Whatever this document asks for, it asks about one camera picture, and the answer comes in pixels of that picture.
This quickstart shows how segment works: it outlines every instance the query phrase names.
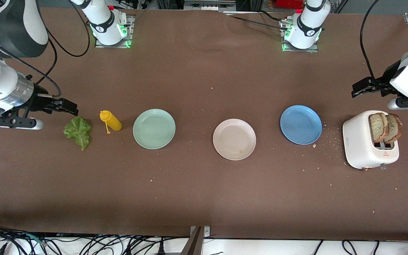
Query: tabletop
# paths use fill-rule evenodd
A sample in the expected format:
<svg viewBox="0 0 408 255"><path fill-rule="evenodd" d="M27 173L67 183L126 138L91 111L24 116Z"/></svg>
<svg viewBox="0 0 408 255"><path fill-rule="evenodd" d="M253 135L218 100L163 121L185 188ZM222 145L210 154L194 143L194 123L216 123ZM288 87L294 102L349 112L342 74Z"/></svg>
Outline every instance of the tabletop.
<svg viewBox="0 0 408 255"><path fill-rule="evenodd" d="M73 9L41 13L66 49L85 49ZM275 24L263 14L240 16ZM351 98L352 84L369 76L362 19L329 15L319 53L294 53L282 52L276 29L223 13L147 10L129 49L92 47L81 58L58 49L50 77L92 125L91 141L81 152L65 138L73 117L66 113L31 113L45 123L39 131L0 129L0 226L187 236L190 226L208 225L215 237L408 240L408 111L396 112L404 124L396 163L359 171L345 160L343 122L366 110L390 112L391 97ZM408 51L408 25L401 16L369 16L364 45L381 76ZM27 61L46 71L53 57L48 47ZM281 113L295 104L322 119L316 147L293 144L279 129ZM132 134L137 116L152 108L168 111L177 127L158 150L140 147ZM108 135L101 110L123 129ZM256 132L254 152L241 161L212 144L215 127L230 118Z"/></svg>

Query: white plate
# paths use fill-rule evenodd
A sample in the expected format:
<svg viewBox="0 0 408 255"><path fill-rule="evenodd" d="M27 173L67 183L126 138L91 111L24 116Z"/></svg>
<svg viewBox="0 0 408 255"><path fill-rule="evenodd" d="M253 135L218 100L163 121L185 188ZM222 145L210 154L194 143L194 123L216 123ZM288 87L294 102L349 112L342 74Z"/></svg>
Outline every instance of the white plate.
<svg viewBox="0 0 408 255"><path fill-rule="evenodd" d="M256 134L245 121L228 119L215 129L213 145L223 158L241 160L253 152L256 146Z"/></svg>

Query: toast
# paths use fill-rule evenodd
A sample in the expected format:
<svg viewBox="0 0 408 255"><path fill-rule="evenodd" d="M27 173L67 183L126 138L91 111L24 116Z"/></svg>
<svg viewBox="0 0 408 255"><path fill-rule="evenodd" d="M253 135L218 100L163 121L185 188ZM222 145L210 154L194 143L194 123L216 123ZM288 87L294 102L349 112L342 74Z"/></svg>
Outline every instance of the toast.
<svg viewBox="0 0 408 255"><path fill-rule="evenodd" d="M402 123L398 115L393 113L387 115L387 121L390 133L385 137L384 142L386 144L392 144L402 136Z"/></svg>
<svg viewBox="0 0 408 255"><path fill-rule="evenodd" d="M387 116L383 113L375 113L369 116L371 135L374 143L381 142L390 135Z"/></svg>

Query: yellow squeeze bottle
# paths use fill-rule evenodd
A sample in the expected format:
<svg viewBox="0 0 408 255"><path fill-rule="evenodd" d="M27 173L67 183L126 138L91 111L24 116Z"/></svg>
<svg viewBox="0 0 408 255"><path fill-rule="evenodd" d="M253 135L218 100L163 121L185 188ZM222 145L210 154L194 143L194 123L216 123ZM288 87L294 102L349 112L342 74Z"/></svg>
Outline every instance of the yellow squeeze bottle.
<svg viewBox="0 0 408 255"><path fill-rule="evenodd" d="M119 131L122 128L120 121L110 111L100 111L100 119L105 123L108 134L111 134L108 126L114 131Z"/></svg>

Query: green lettuce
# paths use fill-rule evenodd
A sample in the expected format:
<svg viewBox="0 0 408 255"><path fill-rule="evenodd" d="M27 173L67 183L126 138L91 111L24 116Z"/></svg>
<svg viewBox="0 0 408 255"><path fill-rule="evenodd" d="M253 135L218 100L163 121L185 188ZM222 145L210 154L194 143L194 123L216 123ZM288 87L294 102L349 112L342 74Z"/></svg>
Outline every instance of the green lettuce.
<svg viewBox="0 0 408 255"><path fill-rule="evenodd" d="M74 138L76 144L81 146L81 151L83 151L87 145L89 145L89 135L87 132L90 131L90 126L87 121L82 117L73 118L70 123L63 129L63 134L68 138Z"/></svg>

